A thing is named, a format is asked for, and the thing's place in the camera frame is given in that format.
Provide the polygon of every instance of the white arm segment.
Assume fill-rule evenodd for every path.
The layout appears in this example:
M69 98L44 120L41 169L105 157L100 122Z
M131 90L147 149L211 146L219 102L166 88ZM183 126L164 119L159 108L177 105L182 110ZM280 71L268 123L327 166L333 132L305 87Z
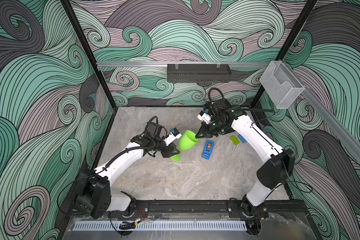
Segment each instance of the white arm segment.
M135 142L130 142L125 148L131 148L131 147L139 147L140 145ZM143 149L137 149L133 150L127 153L124 153L119 158L117 158L110 166L107 168L106 171L103 171L99 173L102 177L108 177L109 185L112 186L112 184L115 182L115 180L122 174L122 172L125 171L132 163L134 163L136 160L140 159L143 156L144 150ZM107 163L98 166L95 168L96 172L100 172L103 170L103 167L105 167ZM125 211L131 201L131 199L120 192L119 194L112 194L110 198L110 204L107 209L107 212L109 211Z
M254 148L263 163L266 163L271 158L271 154L276 156L283 152L281 146L272 141L255 124L252 125L252 123L248 115L242 115L232 122L231 127L243 136L251 147ZM259 179L257 179L255 185L247 194L247 199L256 207L265 201L271 191L272 189L265 187Z

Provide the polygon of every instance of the red wire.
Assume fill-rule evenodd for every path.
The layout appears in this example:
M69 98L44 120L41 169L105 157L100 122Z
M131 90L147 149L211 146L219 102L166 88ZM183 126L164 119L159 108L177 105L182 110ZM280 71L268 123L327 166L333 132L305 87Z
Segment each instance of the red wire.
M143 217L143 219L145 219L145 212L144 211L142 211L142 210L140 210L140 209L137 209L138 211L140 211L140 216L141 217L143 217L143 214L141 213L141 212L143 212L144 213L144 217Z

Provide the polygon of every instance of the black cable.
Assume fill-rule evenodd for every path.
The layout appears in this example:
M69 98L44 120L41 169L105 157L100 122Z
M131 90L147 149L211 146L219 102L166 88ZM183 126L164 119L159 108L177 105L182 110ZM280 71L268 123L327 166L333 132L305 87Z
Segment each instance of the black cable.
M274 113L273 113L271 116L269 116L269 117L266 117L266 118L263 118L263 119L254 121L254 122L251 124L251 127L253 127L253 124L254 124L255 122L265 120L265 119L267 119L267 118L270 118L270 117L274 116L275 114L276 114L276 112L274 112ZM267 142L269 143L269 145L271 145L272 147L274 147L263 135L261 135L261 134L259 133L259 131L256 130L256 128L253 128L253 129L254 129L261 137L263 137L263 138L265 139L265 141L267 141Z
M283 184L290 183L290 182L297 182L297 183L300 183L300 184L302 184L302 185L306 185L306 186L308 186L308 187L310 188L309 191L303 191L303 190L299 189L298 187L296 187L300 192L305 192L305 193L311 193L311 192L313 192L313 187L312 187L311 185L305 183L305 182L300 182L300 181L286 181L286 182L284 182Z
M145 130L144 132L146 133L147 137L152 141L153 146L150 147L131 147L128 149L125 149L121 152L119 152L118 154L116 154L116 156L114 156L104 167L104 170L106 170L117 158L119 158L120 156L122 156L123 154L129 152L129 151L133 151L133 150L137 150L137 149L154 149L156 146L156 142L154 141L154 138L151 136L151 134L149 134L148 132L148 126L149 126L149 122L152 122L153 119L156 118L156 121L158 122L158 118L157 116L153 116L148 122L147 125L145 126Z
M65 214L65 215L70 215L70 216L76 216L76 215L86 214L86 212L83 212L83 213L77 213L77 212L75 212L75 213L71 213L71 214L69 214L69 213L67 213L67 212L64 212L64 211L61 209L61 206L59 205L59 198L60 198L62 192L64 191L64 189L66 189L69 185L71 185L72 183L74 183L74 182L77 181L77 180L80 180L80 179L83 179L83 178L92 177L92 176L94 176L95 174L91 174L91 175L86 176L86 177L80 177L80 178L78 178L78 179L75 179L75 180L73 180L72 182L68 183L68 184L59 192L58 198L56 199L56 203L57 203L57 206L58 206L58 209L60 210L60 212L62 212L62 213Z
M273 113L274 110L273 109L262 109L262 108L241 108L245 111L251 111L251 112L267 112L267 113Z
M259 222L259 221L261 221L261 219L262 219L262 218L256 219L256 220L254 220L254 221L252 221L252 222L247 223L247 225L250 225L250 224L255 223L255 222Z
M158 124L158 118L157 118L157 116L153 116L151 119L149 119L148 122L152 122L155 118L156 118L156 123Z
M115 229L115 231L117 232L117 230L116 230L116 228L113 226L113 224L112 224L112 220L110 219L110 211L109 211L109 221L110 221L110 224L111 224L111 226L113 227L113 229Z
M266 117L266 118L263 118L263 119L260 119L260 120L257 120L257 121L254 121L254 122L251 124L251 127L253 126L253 124L254 124L255 122L259 122L259 121L263 121L263 120L265 120L265 119L271 118L271 117L273 117L275 114L276 114L276 112L274 111L271 116Z
M259 230L259 222L260 222L260 220L261 220L261 218L260 219L258 219L258 220L256 220L256 221L253 221L253 222L250 222L250 223L247 223L247 225L249 226L250 224L252 224L252 223L256 223L256 230L258 231ZM248 231L250 232L250 234L251 235L253 235L253 236L255 236L255 235L257 235L257 234L259 234L259 232L257 233L257 234L254 234L253 232L252 232L252 227L249 227L248 228Z
M223 99L223 101L225 101L223 92L220 91L220 89L218 89L218 88L210 88L209 91L208 91L208 99L209 99L210 102L212 102L212 98L211 98L211 91L212 91L212 90L218 91L218 92L220 93L221 98ZM227 109L227 108L224 108L224 107L219 106L217 103L213 103L213 104L214 104L216 107L218 107L218 108Z
M164 136L164 138L166 138L167 136L168 136L168 131L167 131L167 129L163 126L163 129L165 130L165 136Z
M211 88L211 89L209 89L209 91L208 91L208 99L209 99L210 102L212 102L212 98L211 98L211 91L212 91L212 90L218 91L218 92L220 93L221 98L223 99L223 101L225 100L224 95L223 95L222 91L220 91L220 89L218 89L218 88Z

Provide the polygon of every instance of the perforated metal strip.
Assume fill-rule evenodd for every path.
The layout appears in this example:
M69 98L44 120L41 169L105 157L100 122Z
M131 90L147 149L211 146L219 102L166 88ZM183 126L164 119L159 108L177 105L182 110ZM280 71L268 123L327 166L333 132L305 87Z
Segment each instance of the perforated metal strip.
M122 221L112 221L113 226L118 230ZM166 221L156 220L141 222L134 229L135 231L246 231L244 221L232 220L208 220L208 221ZM109 221L77 221L72 231L114 231Z

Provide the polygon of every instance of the green cup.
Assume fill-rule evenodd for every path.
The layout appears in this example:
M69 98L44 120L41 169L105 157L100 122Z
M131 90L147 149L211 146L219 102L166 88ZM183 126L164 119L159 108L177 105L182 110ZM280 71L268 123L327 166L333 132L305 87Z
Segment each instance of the green cup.
M187 151L194 147L199 142L199 139L196 138L196 134L192 131L185 131L185 133L181 136L179 142L179 150ZM173 161L179 162L181 160L180 155L174 155L171 157Z

